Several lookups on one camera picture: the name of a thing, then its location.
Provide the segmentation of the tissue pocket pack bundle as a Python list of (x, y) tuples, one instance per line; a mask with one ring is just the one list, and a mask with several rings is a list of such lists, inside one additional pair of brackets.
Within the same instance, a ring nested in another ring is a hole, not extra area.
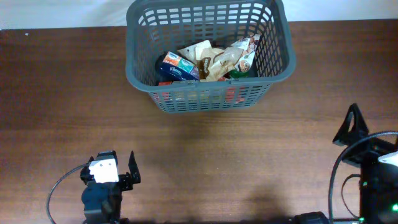
[(200, 79), (197, 66), (173, 52), (167, 52), (161, 57), (158, 71), (170, 81)]

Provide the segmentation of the green lid jar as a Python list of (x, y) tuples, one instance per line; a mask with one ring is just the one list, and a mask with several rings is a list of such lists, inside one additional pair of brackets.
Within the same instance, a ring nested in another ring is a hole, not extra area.
[(228, 72), (229, 76), (233, 79), (247, 78), (249, 72), (239, 72), (238, 70), (231, 70)]

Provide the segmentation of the brown snack bag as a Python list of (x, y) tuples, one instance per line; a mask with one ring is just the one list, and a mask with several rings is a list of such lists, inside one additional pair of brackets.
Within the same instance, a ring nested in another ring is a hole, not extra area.
[(185, 59), (193, 62), (194, 64), (197, 64), (197, 61), (201, 58), (203, 50), (210, 48), (211, 48), (210, 41), (204, 40), (189, 47), (185, 47), (184, 49), (179, 49), (177, 50), (177, 53), (180, 54)]
[(254, 61), (261, 35), (254, 34), (237, 40), (226, 49), (204, 49), (197, 61), (200, 80), (215, 82), (231, 70), (248, 72)]

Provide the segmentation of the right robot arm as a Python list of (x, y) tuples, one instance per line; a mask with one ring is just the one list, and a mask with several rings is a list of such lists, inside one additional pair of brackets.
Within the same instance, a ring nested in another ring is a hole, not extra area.
[(291, 223), (335, 223), (333, 191), (338, 166), (344, 162), (360, 169), (345, 178), (359, 179), (359, 215), (348, 223), (397, 223), (397, 143), (381, 139), (397, 136), (397, 131), (371, 134), (359, 106), (349, 106), (345, 119), (333, 138), (333, 144), (345, 149), (337, 157), (328, 187), (328, 214), (311, 212), (296, 215)]

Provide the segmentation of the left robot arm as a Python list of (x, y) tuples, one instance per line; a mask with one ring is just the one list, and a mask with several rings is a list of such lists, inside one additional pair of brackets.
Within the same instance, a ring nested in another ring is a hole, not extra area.
[(115, 151), (100, 152), (91, 157), (80, 172), (80, 179), (86, 188), (81, 195), (84, 204), (85, 223), (127, 224), (128, 218), (121, 217), (122, 193), (141, 183), (141, 175), (131, 152), (129, 172), (118, 173), (118, 158)]

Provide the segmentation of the grey plastic basket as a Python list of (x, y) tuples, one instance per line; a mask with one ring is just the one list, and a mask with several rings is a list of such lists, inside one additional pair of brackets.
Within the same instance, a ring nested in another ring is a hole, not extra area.
[(281, 0), (135, 1), (126, 78), (168, 113), (244, 108), (293, 74)]

